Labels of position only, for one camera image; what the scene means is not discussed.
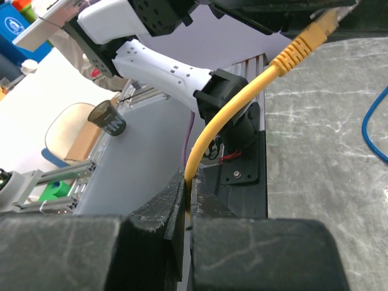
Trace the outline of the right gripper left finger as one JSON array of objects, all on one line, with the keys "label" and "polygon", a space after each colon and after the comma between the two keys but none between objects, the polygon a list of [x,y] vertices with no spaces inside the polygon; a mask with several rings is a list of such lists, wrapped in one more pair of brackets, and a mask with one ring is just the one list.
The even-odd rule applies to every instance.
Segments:
[{"label": "right gripper left finger", "polygon": [[1,216],[2,290],[176,290],[184,178],[122,215]]}]

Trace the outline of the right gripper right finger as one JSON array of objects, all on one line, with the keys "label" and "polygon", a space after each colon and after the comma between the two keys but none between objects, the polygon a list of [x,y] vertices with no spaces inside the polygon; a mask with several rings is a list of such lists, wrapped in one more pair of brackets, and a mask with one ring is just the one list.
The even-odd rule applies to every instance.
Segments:
[{"label": "right gripper right finger", "polygon": [[199,170],[191,192],[193,290],[349,290],[336,241],[321,221],[239,218]]}]

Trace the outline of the black network switch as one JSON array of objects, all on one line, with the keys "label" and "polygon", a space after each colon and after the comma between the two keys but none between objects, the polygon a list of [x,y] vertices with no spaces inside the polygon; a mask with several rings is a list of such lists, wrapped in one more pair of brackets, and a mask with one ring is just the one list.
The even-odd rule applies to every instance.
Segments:
[{"label": "black network switch", "polygon": [[227,15],[265,35],[287,32],[308,24],[324,12],[341,13],[355,8],[359,1],[201,1],[216,17]]}]

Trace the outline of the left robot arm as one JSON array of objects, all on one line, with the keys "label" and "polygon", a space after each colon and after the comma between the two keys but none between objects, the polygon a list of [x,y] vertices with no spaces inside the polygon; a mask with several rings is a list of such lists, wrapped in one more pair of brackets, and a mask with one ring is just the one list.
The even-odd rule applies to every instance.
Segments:
[{"label": "left robot arm", "polygon": [[225,70],[193,67],[146,47],[140,35],[169,35],[190,25],[195,1],[97,1],[63,29],[105,76],[146,83],[210,120],[247,84]]}]

